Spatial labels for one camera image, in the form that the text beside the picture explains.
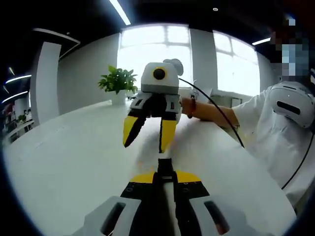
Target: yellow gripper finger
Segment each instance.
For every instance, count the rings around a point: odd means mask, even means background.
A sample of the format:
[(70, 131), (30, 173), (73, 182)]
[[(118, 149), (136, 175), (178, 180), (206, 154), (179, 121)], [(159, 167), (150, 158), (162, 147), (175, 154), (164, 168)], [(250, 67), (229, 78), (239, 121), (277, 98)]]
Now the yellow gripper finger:
[(138, 117), (127, 116), (124, 121), (124, 137), (123, 137), (123, 144), (125, 147), (128, 147), (130, 144), (126, 144), (127, 139), (129, 137), (130, 131), (137, 121)]
[(176, 129), (175, 120), (162, 120), (162, 127), (160, 130), (160, 148), (159, 152), (164, 153), (169, 144), (173, 141)]

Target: black cable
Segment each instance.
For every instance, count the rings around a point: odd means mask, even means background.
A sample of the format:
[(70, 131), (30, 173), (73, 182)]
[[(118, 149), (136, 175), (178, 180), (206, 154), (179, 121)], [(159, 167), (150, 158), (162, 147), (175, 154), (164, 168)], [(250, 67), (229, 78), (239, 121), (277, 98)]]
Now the black cable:
[(301, 168), (301, 166), (302, 166), (302, 164), (303, 164), (303, 162), (304, 162), (304, 160), (305, 160), (307, 154), (309, 153), (309, 150), (310, 150), (311, 145), (312, 145), (312, 142), (313, 142), (313, 138), (314, 138), (314, 133), (313, 133), (313, 135), (312, 135), (312, 137), (311, 137), (311, 141), (310, 141), (309, 147), (307, 148), (307, 151), (306, 151), (306, 153), (305, 153), (305, 155), (304, 155), (304, 157), (303, 157), (303, 159), (302, 159), (301, 164), (300, 164), (299, 167), (296, 169), (296, 171), (295, 171), (294, 174), (291, 176), (291, 178), (290, 178), (290, 179), (285, 183), (285, 185), (281, 188), (282, 190), (290, 183), (290, 181), (293, 179), (293, 177), (296, 175), (296, 173), (297, 173), (297, 172), (299, 171), (299, 169)]
[(234, 131), (238, 141), (240, 142), (240, 144), (242, 145), (242, 147), (244, 147), (243, 142), (240, 138), (240, 136), (238, 135), (238, 133), (236, 132), (234, 126), (232, 125), (232, 123), (230, 122), (230, 120), (226, 117), (226, 115), (224, 114), (224, 112), (220, 109), (220, 107), (218, 107), (218, 105), (208, 96), (206, 95), (200, 88), (198, 88), (197, 86), (187, 82), (186, 80), (183, 80), (181, 78), (179, 78), (181, 81), (189, 84), (190, 86), (192, 86), (193, 88), (195, 88), (196, 90), (198, 90), (199, 92), (201, 92), (217, 109), (218, 111), (222, 114), (222, 116), (226, 119), (227, 123), (231, 126), (232, 130)]

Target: white headset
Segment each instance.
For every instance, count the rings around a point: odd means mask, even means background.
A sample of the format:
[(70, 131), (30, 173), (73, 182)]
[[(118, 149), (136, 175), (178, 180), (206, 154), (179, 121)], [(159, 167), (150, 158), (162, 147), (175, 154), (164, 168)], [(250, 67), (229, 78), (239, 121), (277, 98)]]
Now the white headset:
[[(315, 70), (311, 70), (311, 82), (315, 81)], [(313, 135), (306, 153), (284, 189), (301, 168), (313, 142), (315, 133), (315, 97), (304, 85), (298, 82), (281, 82), (272, 87), (269, 99), (275, 113), (285, 116), (299, 126), (309, 129)]]

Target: bright window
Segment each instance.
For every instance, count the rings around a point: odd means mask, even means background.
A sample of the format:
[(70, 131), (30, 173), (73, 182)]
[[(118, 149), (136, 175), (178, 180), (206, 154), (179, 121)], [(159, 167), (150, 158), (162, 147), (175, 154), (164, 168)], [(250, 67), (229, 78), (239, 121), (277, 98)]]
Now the bright window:
[(257, 52), (237, 38), (214, 31), (218, 89), (248, 96), (260, 93)]
[[(188, 26), (174, 24), (144, 25), (128, 28), (121, 34), (117, 67), (134, 70), (136, 86), (141, 87), (141, 75), (150, 62), (179, 59), (184, 67), (180, 78), (192, 83), (191, 43)], [(180, 87), (189, 87), (179, 82)]]

